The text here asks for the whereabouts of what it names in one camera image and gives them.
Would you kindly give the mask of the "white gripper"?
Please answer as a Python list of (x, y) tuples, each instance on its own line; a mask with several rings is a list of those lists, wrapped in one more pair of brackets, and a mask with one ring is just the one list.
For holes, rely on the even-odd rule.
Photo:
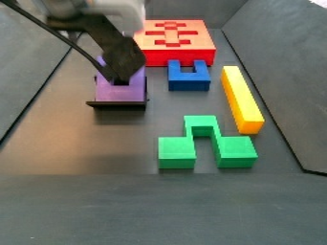
[(79, 14), (99, 13), (122, 33), (143, 29), (146, 0), (41, 0), (41, 9), (47, 16), (69, 19)]

